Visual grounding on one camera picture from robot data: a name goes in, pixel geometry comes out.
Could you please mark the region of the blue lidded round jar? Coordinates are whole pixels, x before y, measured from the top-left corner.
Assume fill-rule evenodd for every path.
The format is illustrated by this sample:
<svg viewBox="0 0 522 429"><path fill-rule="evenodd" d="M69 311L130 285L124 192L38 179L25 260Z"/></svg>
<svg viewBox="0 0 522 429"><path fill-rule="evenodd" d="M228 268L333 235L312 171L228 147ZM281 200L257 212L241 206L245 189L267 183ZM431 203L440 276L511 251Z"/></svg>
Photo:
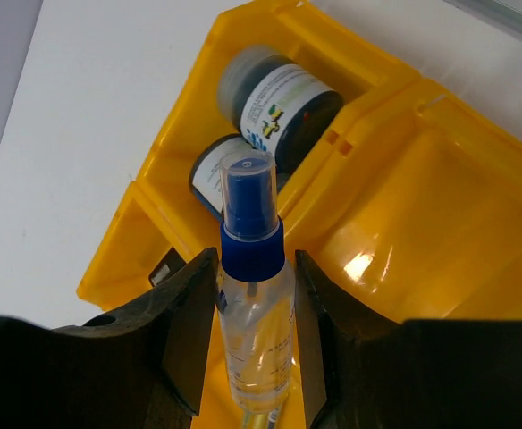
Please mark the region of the blue lidded round jar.
<svg viewBox="0 0 522 429"><path fill-rule="evenodd" d="M254 148L293 173L343 107L341 94L269 46L250 46L225 67L217 105Z"/></svg>

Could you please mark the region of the clear blue spray bottle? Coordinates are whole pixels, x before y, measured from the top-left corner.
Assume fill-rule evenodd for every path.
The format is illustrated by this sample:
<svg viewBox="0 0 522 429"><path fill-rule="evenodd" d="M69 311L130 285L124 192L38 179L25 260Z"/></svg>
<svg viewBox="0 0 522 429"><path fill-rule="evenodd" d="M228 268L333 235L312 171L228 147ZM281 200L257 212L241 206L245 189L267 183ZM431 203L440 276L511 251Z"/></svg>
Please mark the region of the clear blue spray bottle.
<svg viewBox="0 0 522 429"><path fill-rule="evenodd" d="M233 401L250 414L286 400L296 280L276 207L274 158L249 149L220 163L223 197L217 313Z"/></svg>

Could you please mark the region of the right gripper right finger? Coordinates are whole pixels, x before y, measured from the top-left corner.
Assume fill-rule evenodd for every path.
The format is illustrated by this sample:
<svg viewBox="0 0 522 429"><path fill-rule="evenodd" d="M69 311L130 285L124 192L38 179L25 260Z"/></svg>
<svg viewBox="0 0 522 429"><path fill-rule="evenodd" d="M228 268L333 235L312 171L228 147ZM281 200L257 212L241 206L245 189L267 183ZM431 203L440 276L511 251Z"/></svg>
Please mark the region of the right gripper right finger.
<svg viewBox="0 0 522 429"><path fill-rule="evenodd" d="M295 253L302 393L309 428L408 427L408 334Z"/></svg>

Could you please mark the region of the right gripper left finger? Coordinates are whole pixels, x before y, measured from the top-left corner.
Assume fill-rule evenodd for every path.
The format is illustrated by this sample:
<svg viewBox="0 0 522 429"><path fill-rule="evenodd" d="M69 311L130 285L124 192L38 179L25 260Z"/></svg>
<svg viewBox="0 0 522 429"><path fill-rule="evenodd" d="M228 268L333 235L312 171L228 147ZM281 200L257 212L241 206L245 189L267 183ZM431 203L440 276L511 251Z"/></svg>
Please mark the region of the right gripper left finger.
<svg viewBox="0 0 522 429"><path fill-rule="evenodd" d="M170 279L62 340L64 428L188 428L198 416L218 255L206 248Z"/></svg>

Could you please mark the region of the yellow gel pen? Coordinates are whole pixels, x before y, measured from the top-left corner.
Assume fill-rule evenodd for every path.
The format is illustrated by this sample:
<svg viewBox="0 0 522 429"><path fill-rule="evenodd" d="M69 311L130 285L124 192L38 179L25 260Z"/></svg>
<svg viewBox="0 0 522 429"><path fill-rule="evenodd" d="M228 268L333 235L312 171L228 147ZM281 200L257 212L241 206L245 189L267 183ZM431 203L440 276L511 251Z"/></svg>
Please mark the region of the yellow gel pen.
<svg viewBox="0 0 522 429"><path fill-rule="evenodd" d="M256 414L245 411L241 420L241 429L276 429L282 408L278 407L268 413Z"/></svg>

